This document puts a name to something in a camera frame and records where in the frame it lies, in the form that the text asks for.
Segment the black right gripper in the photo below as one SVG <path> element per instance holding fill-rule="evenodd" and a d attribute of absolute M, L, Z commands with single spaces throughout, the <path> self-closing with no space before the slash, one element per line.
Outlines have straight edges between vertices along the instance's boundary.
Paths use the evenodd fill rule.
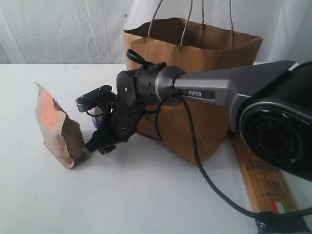
<path fill-rule="evenodd" d="M 91 156 L 99 151 L 105 155 L 115 150 L 119 143 L 127 142 L 137 131 L 145 104 L 137 100 L 133 71 L 122 71 L 117 75 L 117 97 L 113 103 L 115 117 L 102 117 L 100 127 L 93 132 L 91 139 L 84 145 L 84 152 Z"/>

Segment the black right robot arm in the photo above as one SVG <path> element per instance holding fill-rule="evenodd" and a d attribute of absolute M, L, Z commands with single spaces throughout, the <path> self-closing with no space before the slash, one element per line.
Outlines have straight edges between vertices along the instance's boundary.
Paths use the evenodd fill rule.
<path fill-rule="evenodd" d="M 117 76 L 117 92 L 103 85 L 76 99 L 81 112 L 99 107 L 104 118 L 86 144 L 108 153 L 136 131 L 148 104 L 183 99 L 227 108 L 230 128 L 265 162 L 305 180 L 312 178 L 312 65 L 283 60 L 187 73 L 178 66 L 141 62 Z"/>

